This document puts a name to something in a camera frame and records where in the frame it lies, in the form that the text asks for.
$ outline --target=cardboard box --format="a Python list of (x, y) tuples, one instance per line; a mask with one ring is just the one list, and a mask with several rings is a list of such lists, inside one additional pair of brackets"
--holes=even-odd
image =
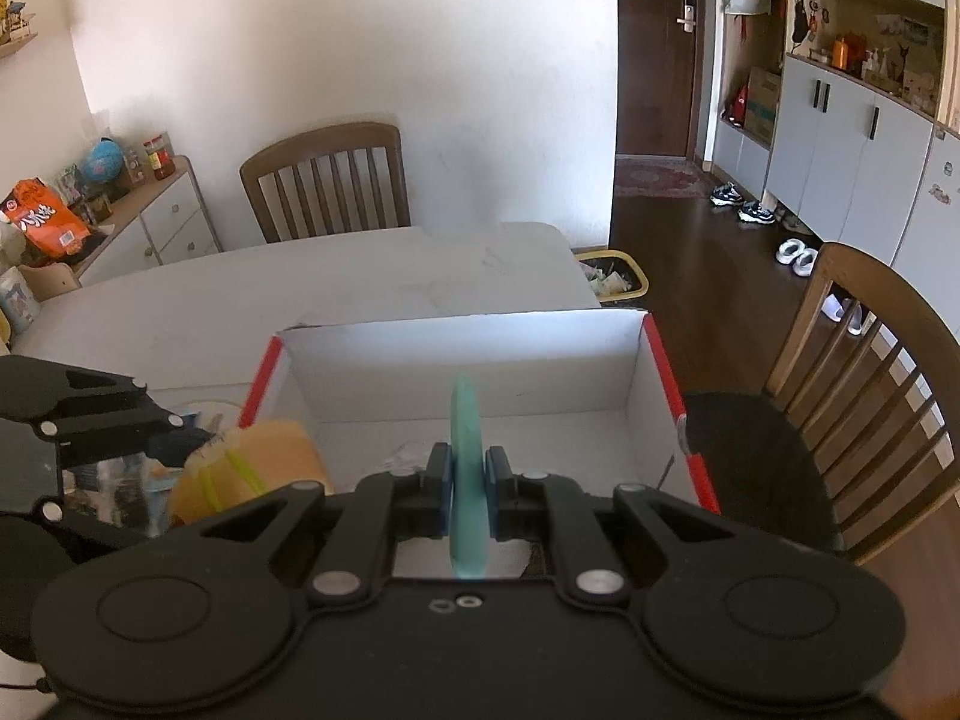
[[(653, 318), (632, 309), (291, 328), (271, 341), (240, 424), (299, 420), (343, 493), (400, 447), (449, 441), (459, 372), (477, 389), (484, 447), (504, 447), (515, 472), (605, 496), (642, 482), (716, 511), (703, 461), (680, 442), (685, 409)], [(407, 541), (395, 574), (449, 576), (445, 550)], [(528, 554), (492, 545), (488, 576), (518, 576)]]
[(761, 68), (750, 70), (750, 81), (747, 85), (747, 114), (743, 119), (743, 128), (768, 145), (774, 139), (780, 85), (780, 76), (774, 76)]

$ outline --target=door lock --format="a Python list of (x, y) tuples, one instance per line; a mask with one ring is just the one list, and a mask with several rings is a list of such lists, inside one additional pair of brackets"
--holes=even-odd
[(693, 32), (697, 25), (697, 0), (683, 0), (683, 18), (677, 19), (677, 23), (683, 25), (684, 32)]

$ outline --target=brown door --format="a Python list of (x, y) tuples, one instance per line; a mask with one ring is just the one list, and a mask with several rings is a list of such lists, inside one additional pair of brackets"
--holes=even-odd
[[(697, 30), (686, 32), (685, 2), (617, 0), (620, 69), (616, 152), (691, 156)], [(697, 18), (701, 15), (695, 8)]]

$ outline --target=orange snack bag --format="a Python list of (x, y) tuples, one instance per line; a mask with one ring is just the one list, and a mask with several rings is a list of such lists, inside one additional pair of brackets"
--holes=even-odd
[(34, 245), (55, 260), (76, 254), (90, 231), (39, 178), (17, 182), (3, 212)]

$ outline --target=teal plastic piece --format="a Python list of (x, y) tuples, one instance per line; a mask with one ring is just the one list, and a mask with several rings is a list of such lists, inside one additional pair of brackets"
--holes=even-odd
[(487, 574), (490, 519), (484, 485), (480, 406), (469, 376), (461, 373), (450, 398), (450, 445), (453, 448), (453, 503), (450, 506), (450, 562), (458, 579)]

